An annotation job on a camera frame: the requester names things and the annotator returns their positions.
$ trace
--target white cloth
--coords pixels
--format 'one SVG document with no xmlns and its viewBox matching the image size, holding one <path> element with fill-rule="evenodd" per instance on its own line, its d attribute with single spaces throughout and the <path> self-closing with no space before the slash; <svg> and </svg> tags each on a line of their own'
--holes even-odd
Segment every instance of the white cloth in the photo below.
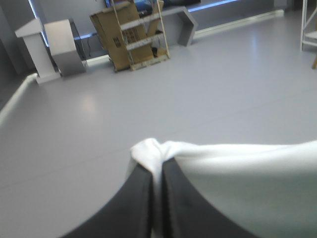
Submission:
<svg viewBox="0 0 317 238">
<path fill-rule="evenodd" d="M 317 141 L 198 146 L 146 139 L 131 148 L 131 157 L 129 171 L 138 162 L 154 177 L 157 238 L 162 237 L 162 164 L 171 158 L 209 203 L 255 235 L 317 237 Z"/>
</svg>

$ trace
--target cardboard box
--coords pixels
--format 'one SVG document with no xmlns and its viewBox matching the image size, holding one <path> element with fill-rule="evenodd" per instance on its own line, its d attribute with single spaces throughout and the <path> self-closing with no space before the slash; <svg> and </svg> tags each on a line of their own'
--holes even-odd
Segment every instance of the cardboard box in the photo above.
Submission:
<svg viewBox="0 0 317 238">
<path fill-rule="evenodd" d="M 115 5 L 120 24 L 140 19 L 134 3 L 124 1 Z M 130 67 L 128 51 L 122 39 L 119 23 L 115 17 L 113 8 L 105 8 L 103 11 L 90 16 L 104 49 L 107 49 L 113 61 L 115 70 Z M 147 37 L 142 25 L 123 31 L 128 43 L 133 43 Z M 153 59 L 151 45 L 145 45 L 130 51 L 133 62 L 139 63 Z"/>
</svg>

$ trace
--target white display stand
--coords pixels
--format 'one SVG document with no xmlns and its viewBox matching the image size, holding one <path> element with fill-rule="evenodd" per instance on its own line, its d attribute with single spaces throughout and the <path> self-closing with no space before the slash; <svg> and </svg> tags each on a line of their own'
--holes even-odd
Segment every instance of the white display stand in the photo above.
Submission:
<svg viewBox="0 0 317 238">
<path fill-rule="evenodd" d="M 76 49 L 69 20 L 44 24 L 51 56 L 62 76 L 86 72 Z"/>
<path fill-rule="evenodd" d="M 42 24 L 39 19 L 34 19 L 15 31 L 17 37 L 23 37 L 26 47 L 31 55 L 38 72 L 37 83 L 44 83 L 60 78 L 60 73 L 55 72 L 49 54 L 45 48 L 41 32 Z"/>
</svg>

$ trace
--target white podium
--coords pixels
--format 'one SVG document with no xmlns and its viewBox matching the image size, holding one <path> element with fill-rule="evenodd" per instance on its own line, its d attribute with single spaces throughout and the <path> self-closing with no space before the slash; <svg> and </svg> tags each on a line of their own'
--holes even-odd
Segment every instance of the white podium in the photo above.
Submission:
<svg viewBox="0 0 317 238">
<path fill-rule="evenodd" d="M 39 77 L 37 83 L 48 82 L 60 78 L 60 73 L 55 72 L 49 54 L 44 46 L 40 33 L 42 24 L 39 19 L 34 19 L 15 31 L 17 37 L 23 37 L 26 47 L 31 55 Z"/>
</svg>

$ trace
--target white metal rack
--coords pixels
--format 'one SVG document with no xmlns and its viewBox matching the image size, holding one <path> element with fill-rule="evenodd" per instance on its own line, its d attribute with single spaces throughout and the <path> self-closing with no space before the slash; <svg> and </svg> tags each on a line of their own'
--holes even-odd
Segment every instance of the white metal rack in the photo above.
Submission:
<svg viewBox="0 0 317 238">
<path fill-rule="evenodd" d="M 120 26 L 120 33 L 121 33 L 121 36 L 123 38 L 123 41 L 125 42 L 125 47 L 128 51 L 131 70 L 137 70 L 139 68 L 146 67 L 146 66 L 149 66 L 149 65 L 152 65 L 152 64 L 155 64 L 155 63 L 158 63 L 158 62 L 161 62 L 161 61 L 164 61 L 164 60 L 167 60 L 170 58 L 159 0 L 151 0 L 151 3 L 152 3 L 152 9 L 153 9 L 153 12 L 151 15 L 140 18 L 138 20 L 130 21 L 130 22 L 125 23 L 125 24 L 120 24 L 114 0 L 111 0 L 111 4 L 112 4 L 113 10 L 114 10 L 115 17 L 116 17 L 117 22 Z M 137 42 L 132 42 L 130 44 L 127 42 L 127 39 L 124 36 L 122 31 L 128 30 L 130 28 L 133 28 L 133 27 L 136 27 L 139 25 L 144 25 L 146 22 L 154 21 L 157 19 L 159 19 L 160 23 L 161 23 L 161 28 L 162 28 L 161 33 L 150 35 L 150 36 L 148 35 L 148 37 L 141 39 Z M 143 61 L 140 63 L 134 63 L 133 57 L 131 54 L 131 50 L 142 47 L 142 46 L 147 45 L 147 44 L 150 44 L 154 40 L 160 40 L 160 39 L 164 39 L 164 43 L 166 46 L 166 55 L 163 55 L 163 56 L 160 56 L 160 57 L 157 57 L 154 59 L 150 59 L 147 61 Z"/>
<path fill-rule="evenodd" d="M 307 19 L 307 1 L 303 0 L 303 13 L 302 13 L 302 30 L 301 30 L 301 50 L 304 45 L 317 47 L 317 29 L 315 31 L 307 32 L 307 27 L 317 15 L 317 7 Z"/>
</svg>

